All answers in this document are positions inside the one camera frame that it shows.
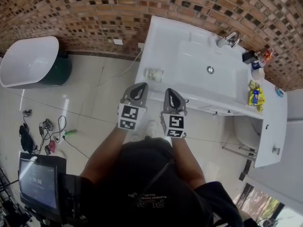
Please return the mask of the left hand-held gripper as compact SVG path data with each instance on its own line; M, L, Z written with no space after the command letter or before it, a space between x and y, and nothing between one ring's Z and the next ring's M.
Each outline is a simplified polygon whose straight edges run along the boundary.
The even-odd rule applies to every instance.
M146 82L128 87L118 106L118 128L136 131L147 111L149 85Z

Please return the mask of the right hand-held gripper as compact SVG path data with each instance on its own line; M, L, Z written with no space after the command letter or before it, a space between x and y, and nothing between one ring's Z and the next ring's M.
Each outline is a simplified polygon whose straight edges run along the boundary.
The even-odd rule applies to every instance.
M160 114L160 122L164 135L171 138L185 138L185 110L184 98L174 89L167 88L163 102L163 111Z

